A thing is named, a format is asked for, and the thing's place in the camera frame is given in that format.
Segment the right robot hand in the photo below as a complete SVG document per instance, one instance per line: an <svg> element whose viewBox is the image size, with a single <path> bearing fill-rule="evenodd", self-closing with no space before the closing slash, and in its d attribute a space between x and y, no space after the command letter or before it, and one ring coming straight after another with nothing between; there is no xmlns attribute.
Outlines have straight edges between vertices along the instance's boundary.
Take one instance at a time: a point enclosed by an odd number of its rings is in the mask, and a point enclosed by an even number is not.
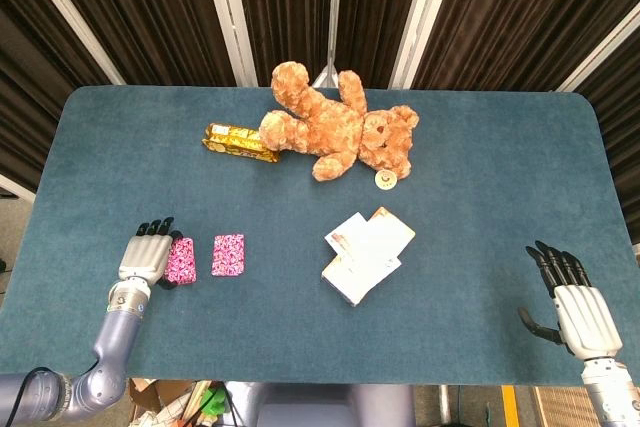
<svg viewBox="0 0 640 427"><path fill-rule="evenodd" d="M518 309L521 322L534 336L563 345L582 361L614 358L623 342L599 289L594 287L580 260L541 241L525 248L534 260L553 303L556 329L535 322L528 310Z"/></svg>

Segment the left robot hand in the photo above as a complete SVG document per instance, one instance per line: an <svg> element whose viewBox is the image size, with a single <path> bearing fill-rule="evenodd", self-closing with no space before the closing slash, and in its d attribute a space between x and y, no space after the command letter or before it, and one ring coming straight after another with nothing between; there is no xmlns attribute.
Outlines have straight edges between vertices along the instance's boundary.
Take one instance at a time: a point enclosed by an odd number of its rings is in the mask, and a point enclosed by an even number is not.
<svg viewBox="0 0 640 427"><path fill-rule="evenodd" d="M130 238L121 260L118 276L120 280L139 278L149 287L160 285L171 290L176 281L167 280L165 271L173 242L182 238L182 233L172 230L173 217L143 222Z"/></svg>

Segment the pink speckled playing card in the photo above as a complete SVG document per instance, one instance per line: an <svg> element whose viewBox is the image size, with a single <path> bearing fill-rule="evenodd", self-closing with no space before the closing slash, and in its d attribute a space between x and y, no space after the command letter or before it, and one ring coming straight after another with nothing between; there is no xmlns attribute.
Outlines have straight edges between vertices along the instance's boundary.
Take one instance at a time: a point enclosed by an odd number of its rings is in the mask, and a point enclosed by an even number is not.
<svg viewBox="0 0 640 427"><path fill-rule="evenodd" d="M194 243L191 238L183 237L173 241L164 278L176 285L196 282Z"/></svg>
<svg viewBox="0 0 640 427"><path fill-rule="evenodd" d="M245 238L243 234L216 235L212 251L211 274L235 277L244 273Z"/></svg>

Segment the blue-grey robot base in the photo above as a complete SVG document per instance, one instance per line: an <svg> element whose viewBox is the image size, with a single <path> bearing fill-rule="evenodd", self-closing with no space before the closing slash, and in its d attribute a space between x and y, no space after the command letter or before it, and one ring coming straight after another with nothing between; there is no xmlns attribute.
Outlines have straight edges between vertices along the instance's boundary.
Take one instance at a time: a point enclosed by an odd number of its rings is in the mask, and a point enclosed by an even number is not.
<svg viewBox="0 0 640 427"><path fill-rule="evenodd" d="M223 427L416 427L405 384L228 382Z"/></svg>

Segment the white card with red mark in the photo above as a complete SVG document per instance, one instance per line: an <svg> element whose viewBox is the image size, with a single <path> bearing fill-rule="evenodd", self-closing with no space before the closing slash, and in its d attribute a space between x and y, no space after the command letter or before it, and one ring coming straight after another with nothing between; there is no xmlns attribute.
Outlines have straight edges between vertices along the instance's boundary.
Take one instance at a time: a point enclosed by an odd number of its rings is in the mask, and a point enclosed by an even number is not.
<svg viewBox="0 0 640 427"><path fill-rule="evenodd" d="M325 237L325 241L338 255L350 255L357 251L367 233L367 220L356 212Z"/></svg>

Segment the white card with orange corner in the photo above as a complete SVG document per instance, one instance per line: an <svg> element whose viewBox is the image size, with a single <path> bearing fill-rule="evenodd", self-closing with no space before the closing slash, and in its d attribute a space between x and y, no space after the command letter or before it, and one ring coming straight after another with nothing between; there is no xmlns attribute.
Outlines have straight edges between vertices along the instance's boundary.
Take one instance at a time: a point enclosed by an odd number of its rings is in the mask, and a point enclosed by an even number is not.
<svg viewBox="0 0 640 427"><path fill-rule="evenodd" d="M365 224L362 253L373 260L398 261L415 235L415 231L395 214L379 207Z"/></svg>

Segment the woven brown mat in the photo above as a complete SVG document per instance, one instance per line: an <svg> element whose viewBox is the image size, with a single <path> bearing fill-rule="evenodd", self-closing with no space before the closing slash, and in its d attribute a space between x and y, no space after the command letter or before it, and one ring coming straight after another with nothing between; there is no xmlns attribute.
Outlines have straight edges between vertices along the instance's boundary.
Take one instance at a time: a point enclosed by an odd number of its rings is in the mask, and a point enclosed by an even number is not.
<svg viewBox="0 0 640 427"><path fill-rule="evenodd" d="M562 388L536 386L533 395L542 427L580 427L580 412Z"/></svg>

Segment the cardboard box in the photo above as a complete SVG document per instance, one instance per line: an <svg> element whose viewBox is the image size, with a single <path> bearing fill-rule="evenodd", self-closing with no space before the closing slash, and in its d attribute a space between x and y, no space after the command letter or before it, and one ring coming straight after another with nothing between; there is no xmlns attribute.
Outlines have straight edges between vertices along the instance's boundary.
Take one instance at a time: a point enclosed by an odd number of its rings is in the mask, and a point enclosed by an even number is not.
<svg viewBox="0 0 640 427"><path fill-rule="evenodd" d="M192 380L144 379L129 380L129 395L132 402L144 411L158 413L192 387Z"/></svg>

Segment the gold snack package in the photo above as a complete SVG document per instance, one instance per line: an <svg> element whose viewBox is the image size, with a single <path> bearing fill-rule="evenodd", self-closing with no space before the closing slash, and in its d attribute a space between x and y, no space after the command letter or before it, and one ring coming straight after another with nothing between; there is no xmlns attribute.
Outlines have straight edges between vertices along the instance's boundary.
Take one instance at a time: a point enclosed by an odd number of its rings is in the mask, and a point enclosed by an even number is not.
<svg viewBox="0 0 640 427"><path fill-rule="evenodd" d="M279 161L279 153L266 147L259 132L246 127L211 123L205 129L202 143L207 149L218 153L269 163Z"/></svg>

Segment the green plastic object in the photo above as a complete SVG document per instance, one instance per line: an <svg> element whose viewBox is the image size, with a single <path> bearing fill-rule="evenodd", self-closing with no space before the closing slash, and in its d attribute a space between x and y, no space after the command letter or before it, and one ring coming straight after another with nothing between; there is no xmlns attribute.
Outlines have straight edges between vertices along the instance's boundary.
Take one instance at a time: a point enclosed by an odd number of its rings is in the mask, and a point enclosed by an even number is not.
<svg viewBox="0 0 640 427"><path fill-rule="evenodd" d="M210 386L201 399L201 414L208 417L218 417L226 410L226 390L221 384Z"/></svg>

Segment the blue felt table mat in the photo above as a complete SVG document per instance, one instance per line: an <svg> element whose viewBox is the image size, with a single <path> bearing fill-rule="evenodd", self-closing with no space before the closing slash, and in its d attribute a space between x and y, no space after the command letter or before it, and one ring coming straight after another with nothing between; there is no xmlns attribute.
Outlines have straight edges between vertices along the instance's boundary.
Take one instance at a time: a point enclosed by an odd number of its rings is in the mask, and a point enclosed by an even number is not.
<svg viewBox="0 0 640 427"><path fill-rule="evenodd" d="M556 322L525 250L542 241L580 259L640 383L640 267L591 104L554 92L367 100L420 117L411 174L388 191L363 164L319 183L310 156L270 164L207 150L208 124L254 127L275 108L266 88L75 90L0 307L0 373L86 371L129 239L173 217L194 242L198 278L153 290L130 376L577 385L581 363L517 313ZM416 235L352 306L321 277L338 256L324 237L379 207ZM211 274L214 237L226 234L244 235L240 276Z"/></svg>

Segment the brown teddy bear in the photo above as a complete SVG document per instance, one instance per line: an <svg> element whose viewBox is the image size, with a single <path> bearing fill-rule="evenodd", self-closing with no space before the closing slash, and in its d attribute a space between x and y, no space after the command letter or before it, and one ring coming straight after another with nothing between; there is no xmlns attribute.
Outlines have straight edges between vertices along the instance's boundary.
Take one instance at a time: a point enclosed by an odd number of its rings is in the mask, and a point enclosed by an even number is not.
<svg viewBox="0 0 640 427"><path fill-rule="evenodd" d="M335 180L356 161L389 170L399 180L410 175L412 131L419 115L408 105L370 111L355 72L339 73L340 98L332 100L311 86L303 64L287 61L272 71L271 90L282 108L263 117L260 139L271 151L316 156L315 180Z"/></svg>

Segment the dark brown curtain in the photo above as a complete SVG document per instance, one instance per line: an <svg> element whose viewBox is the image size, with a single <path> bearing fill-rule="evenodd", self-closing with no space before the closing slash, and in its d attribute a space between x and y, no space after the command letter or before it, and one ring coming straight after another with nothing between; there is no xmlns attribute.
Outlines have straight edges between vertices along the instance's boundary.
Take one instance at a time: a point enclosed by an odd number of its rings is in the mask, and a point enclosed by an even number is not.
<svg viewBox="0 0 640 427"><path fill-rule="evenodd" d="M213 0L72 0L127 84L231 86ZM318 74L330 0L242 0L257 79ZM640 0L442 0L413 86L558 87ZM411 0L340 0L335 65L391 78ZM0 0L0 175L33 189L63 105L108 78L50 0ZM593 105L621 206L640 210L640 28L577 91Z"/></svg>

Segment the thin metal pole with foot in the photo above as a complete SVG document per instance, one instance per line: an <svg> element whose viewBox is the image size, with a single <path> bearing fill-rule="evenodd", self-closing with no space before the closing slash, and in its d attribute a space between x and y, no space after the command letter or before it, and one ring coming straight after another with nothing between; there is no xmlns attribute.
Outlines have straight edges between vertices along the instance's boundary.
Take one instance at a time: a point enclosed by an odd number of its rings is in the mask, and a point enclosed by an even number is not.
<svg viewBox="0 0 640 427"><path fill-rule="evenodd" d="M340 0L330 0L327 62L318 77L313 82L314 88L337 88L338 72L335 67L337 31L339 25Z"/></svg>

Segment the aluminium frame post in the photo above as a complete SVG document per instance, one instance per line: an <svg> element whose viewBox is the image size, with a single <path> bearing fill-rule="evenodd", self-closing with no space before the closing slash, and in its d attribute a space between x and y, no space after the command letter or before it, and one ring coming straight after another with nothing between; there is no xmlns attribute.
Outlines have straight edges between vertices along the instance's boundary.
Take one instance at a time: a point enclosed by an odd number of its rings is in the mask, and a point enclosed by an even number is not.
<svg viewBox="0 0 640 427"><path fill-rule="evenodd" d="M442 0L411 0L389 89L410 89Z"/></svg>
<svg viewBox="0 0 640 427"><path fill-rule="evenodd" d="M242 0L213 0L221 32L239 87L259 85Z"/></svg>
<svg viewBox="0 0 640 427"><path fill-rule="evenodd" d="M557 87L556 91L575 91L576 88L607 60L638 28L640 28L640 2L597 44Z"/></svg>
<svg viewBox="0 0 640 427"><path fill-rule="evenodd" d="M105 76L114 85L126 81L72 0L50 0Z"/></svg>

